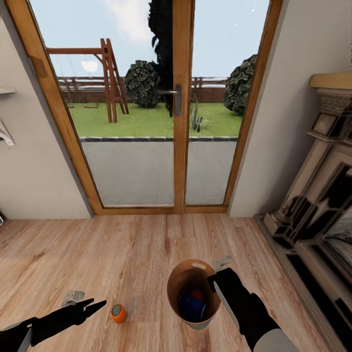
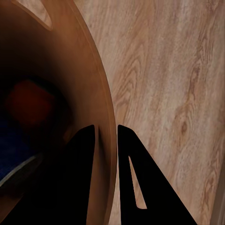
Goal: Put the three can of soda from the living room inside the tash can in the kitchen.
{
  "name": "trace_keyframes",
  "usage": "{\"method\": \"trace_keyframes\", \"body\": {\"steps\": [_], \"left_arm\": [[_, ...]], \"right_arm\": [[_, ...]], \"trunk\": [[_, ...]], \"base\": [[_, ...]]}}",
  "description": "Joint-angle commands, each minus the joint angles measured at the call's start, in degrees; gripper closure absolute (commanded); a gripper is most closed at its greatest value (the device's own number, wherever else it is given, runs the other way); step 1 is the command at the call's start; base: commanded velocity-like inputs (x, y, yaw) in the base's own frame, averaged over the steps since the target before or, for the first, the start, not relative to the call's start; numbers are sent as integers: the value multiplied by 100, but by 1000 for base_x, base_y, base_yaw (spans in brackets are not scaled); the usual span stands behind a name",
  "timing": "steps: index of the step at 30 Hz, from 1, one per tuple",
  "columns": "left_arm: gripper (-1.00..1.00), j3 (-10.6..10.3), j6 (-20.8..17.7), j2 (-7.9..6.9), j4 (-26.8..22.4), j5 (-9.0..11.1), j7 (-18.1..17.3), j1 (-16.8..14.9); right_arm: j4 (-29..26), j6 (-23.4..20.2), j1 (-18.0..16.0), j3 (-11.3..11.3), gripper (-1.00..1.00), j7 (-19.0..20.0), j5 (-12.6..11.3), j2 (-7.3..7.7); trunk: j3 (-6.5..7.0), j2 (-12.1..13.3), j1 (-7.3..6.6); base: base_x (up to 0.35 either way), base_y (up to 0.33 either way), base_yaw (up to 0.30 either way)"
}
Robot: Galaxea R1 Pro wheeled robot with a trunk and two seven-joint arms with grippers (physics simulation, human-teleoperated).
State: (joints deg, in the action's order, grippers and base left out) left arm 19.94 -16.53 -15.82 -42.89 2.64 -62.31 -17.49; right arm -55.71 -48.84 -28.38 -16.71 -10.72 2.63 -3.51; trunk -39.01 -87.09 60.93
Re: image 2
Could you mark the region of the can of soda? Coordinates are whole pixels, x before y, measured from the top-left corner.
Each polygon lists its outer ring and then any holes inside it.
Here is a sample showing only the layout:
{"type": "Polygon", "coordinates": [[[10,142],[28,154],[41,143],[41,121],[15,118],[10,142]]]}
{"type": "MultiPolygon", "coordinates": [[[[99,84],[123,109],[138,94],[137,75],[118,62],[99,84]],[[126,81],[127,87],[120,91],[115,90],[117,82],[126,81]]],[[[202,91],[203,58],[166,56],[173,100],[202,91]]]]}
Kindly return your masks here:
{"type": "Polygon", "coordinates": [[[59,99],[27,77],[15,84],[1,106],[37,142],[58,111],[59,99]]]}
{"type": "Polygon", "coordinates": [[[37,142],[0,105],[0,198],[26,180],[43,160],[37,142]]]}

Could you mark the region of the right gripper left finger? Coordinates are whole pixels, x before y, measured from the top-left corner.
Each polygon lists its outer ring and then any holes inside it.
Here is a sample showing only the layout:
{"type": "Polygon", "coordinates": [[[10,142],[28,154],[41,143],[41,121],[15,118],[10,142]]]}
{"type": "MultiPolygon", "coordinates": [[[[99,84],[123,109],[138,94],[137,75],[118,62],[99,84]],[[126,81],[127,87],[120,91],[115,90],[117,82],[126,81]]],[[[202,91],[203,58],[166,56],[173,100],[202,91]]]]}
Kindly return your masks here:
{"type": "Polygon", "coordinates": [[[81,128],[0,225],[86,225],[95,126],[81,128]]]}

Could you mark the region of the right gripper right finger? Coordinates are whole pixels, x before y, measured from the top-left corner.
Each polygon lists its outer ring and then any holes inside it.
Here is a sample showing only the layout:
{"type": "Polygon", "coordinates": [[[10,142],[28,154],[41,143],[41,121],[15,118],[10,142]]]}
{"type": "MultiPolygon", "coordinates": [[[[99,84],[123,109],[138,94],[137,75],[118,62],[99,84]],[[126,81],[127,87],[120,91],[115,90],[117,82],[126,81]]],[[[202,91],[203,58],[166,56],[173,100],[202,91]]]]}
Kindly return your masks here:
{"type": "Polygon", "coordinates": [[[118,125],[121,225],[197,225],[135,132],[118,125]],[[147,209],[136,206],[130,156],[147,209]]]}

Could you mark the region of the trash can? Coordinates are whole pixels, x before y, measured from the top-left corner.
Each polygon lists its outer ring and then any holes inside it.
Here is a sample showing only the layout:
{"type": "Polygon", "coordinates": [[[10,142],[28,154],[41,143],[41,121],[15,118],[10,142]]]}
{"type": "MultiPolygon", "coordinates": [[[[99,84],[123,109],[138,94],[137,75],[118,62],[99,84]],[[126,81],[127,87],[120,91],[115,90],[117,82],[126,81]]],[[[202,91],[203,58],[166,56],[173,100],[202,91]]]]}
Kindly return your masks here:
{"type": "Polygon", "coordinates": [[[108,225],[117,173],[117,135],[106,72],[73,0],[40,0],[52,28],[16,0],[0,0],[0,105],[27,77],[60,97],[37,141],[44,160],[0,198],[0,224],[81,128],[95,126],[86,225],[108,225]]]}

